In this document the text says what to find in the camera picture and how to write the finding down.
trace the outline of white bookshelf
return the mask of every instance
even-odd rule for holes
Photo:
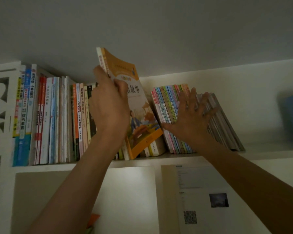
[[[15,72],[13,69],[17,69],[19,65],[20,62],[3,64],[0,65],[0,71],[10,70],[7,72],[10,77],[13,77],[13,72]],[[293,158],[293,142],[285,133],[278,107],[280,98],[293,94],[293,60],[150,76],[140,80],[145,92],[150,92],[154,86],[180,83],[196,87],[197,92],[214,92],[246,148],[246,152],[240,153],[243,157],[251,161]],[[16,86],[12,85],[11,90],[16,90]],[[15,96],[11,96],[8,100],[11,103],[7,107],[6,123],[10,124],[9,117],[14,113]],[[75,166],[75,163],[72,163],[11,167],[11,134],[11,130],[6,130],[4,138],[0,142],[2,145],[0,233],[11,232],[13,194],[18,174],[28,173],[28,176],[31,174],[35,176],[37,172],[41,172],[56,176],[57,172],[69,172]],[[109,169],[154,167],[158,233],[161,234],[166,233],[166,221],[163,218],[166,211],[163,205],[165,197],[161,167],[179,164],[208,165],[208,162],[199,154],[166,153],[158,157],[139,158],[132,161],[112,161],[109,166]]]

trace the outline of ceiling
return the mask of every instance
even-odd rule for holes
[[[293,0],[0,0],[0,63],[92,80],[96,47],[140,76],[293,58]]]

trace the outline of right hand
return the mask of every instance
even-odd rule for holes
[[[184,92],[180,92],[177,122],[175,124],[162,123],[164,129],[173,133],[196,151],[202,146],[206,146],[213,139],[207,132],[207,125],[218,108],[213,108],[203,115],[208,97],[209,93],[206,92],[196,109],[195,88],[191,90],[188,107]]]
[[[99,138],[115,156],[129,127],[128,85],[122,80],[112,81],[100,66],[93,72],[98,81],[89,98],[89,111],[98,129],[93,138]]]

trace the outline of textbook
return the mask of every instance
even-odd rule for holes
[[[97,53],[100,65],[109,77],[112,80],[123,80],[128,84],[130,127],[125,142],[129,158],[134,159],[159,138],[163,131],[144,94],[135,65],[116,58],[105,48],[98,47]]]

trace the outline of qr code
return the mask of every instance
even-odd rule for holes
[[[197,224],[195,211],[183,211],[185,224]]]

